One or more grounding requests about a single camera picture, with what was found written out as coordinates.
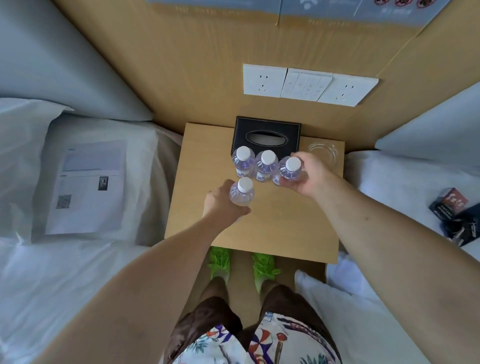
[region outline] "wooden nightstand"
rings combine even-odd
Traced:
[[[189,227],[201,216],[205,195],[230,178],[238,180],[230,156],[233,128],[188,123],[173,189],[165,237]],[[300,150],[324,139],[301,137]],[[342,176],[345,143],[328,140],[338,155],[335,173]],[[254,181],[252,213],[221,233],[215,246],[336,263],[338,237],[318,205],[272,181]]]

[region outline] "wooden wall panel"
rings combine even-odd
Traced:
[[[155,112],[185,123],[233,126],[237,115],[301,122],[302,134],[375,140],[480,80],[480,3],[452,2],[424,29],[279,25],[162,13],[144,0],[55,0]],[[378,76],[355,108],[244,95],[242,64]]]

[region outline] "white bottle cap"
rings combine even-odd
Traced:
[[[301,160],[298,157],[288,158],[285,162],[285,167],[287,167],[290,172],[295,172],[296,170],[300,169]]]
[[[241,146],[237,149],[237,158],[240,159],[242,162],[248,160],[250,158],[250,148],[247,146]]]
[[[262,153],[262,163],[266,165],[270,165],[275,162],[276,155],[272,150],[266,150]]]
[[[253,188],[253,181],[248,177],[242,177],[239,179],[239,183],[237,184],[237,188],[243,194],[250,192]]]

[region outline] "paper sheet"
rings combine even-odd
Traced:
[[[121,227],[126,149],[124,140],[68,148],[55,181],[47,235]]]

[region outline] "light switch panel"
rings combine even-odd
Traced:
[[[362,101],[377,83],[378,78],[335,73],[318,102],[353,107]]]
[[[281,97],[317,101],[331,80],[331,73],[289,68]]]
[[[246,95],[280,97],[287,68],[243,65],[243,93]]]

